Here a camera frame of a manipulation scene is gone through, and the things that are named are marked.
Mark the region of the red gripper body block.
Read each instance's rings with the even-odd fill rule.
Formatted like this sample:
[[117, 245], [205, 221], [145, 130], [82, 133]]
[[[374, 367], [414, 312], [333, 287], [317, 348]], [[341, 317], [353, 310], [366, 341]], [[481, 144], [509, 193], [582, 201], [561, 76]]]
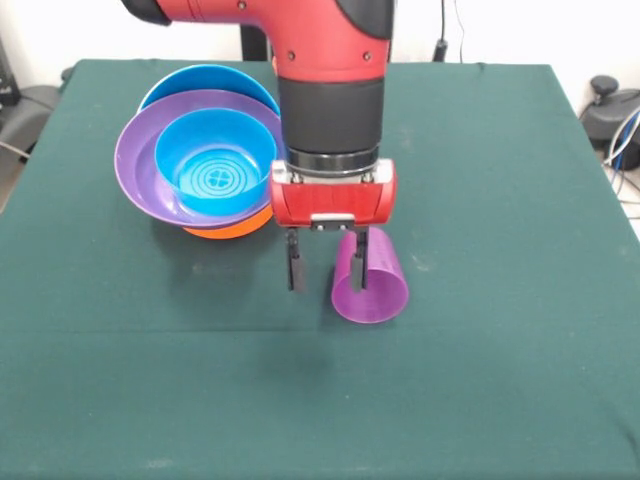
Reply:
[[282, 227], [355, 229], [389, 221], [397, 185], [391, 159], [378, 160], [366, 173], [340, 178], [300, 175], [277, 160], [271, 166], [270, 201]]

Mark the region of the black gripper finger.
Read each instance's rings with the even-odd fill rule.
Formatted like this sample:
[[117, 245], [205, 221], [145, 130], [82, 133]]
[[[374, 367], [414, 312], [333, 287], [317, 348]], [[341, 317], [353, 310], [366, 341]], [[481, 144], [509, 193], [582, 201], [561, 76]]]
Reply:
[[351, 258], [350, 280], [354, 291], [362, 291], [367, 288], [369, 228], [358, 228], [354, 233], [356, 244]]
[[285, 238], [288, 288], [290, 291], [303, 292], [306, 289], [305, 265], [300, 252], [298, 229], [287, 228]]

